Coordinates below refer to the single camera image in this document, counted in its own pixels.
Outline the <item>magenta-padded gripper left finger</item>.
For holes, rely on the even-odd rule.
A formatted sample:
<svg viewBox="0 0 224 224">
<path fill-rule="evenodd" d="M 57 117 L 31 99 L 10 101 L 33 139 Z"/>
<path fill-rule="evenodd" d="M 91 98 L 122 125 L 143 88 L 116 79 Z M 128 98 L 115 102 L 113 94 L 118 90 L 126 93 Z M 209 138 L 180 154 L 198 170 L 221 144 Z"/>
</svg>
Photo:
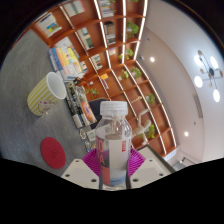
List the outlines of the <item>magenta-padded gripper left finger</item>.
<svg viewBox="0 0 224 224">
<path fill-rule="evenodd" d="M 100 165 L 96 150 L 91 150 L 82 159 L 74 159 L 63 173 L 62 178 L 83 188 L 98 189 Z"/>
</svg>

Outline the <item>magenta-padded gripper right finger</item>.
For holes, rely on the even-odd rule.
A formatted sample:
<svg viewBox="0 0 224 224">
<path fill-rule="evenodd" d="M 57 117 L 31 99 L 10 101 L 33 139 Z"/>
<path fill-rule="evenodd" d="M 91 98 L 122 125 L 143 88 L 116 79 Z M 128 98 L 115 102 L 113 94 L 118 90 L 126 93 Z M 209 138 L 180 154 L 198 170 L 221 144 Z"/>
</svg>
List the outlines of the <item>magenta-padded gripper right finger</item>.
<svg viewBox="0 0 224 224">
<path fill-rule="evenodd" d="M 140 188 L 167 175 L 167 169 L 155 158 L 145 158 L 136 150 L 131 150 L 128 161 L 130 188 Z"/>
</svg>

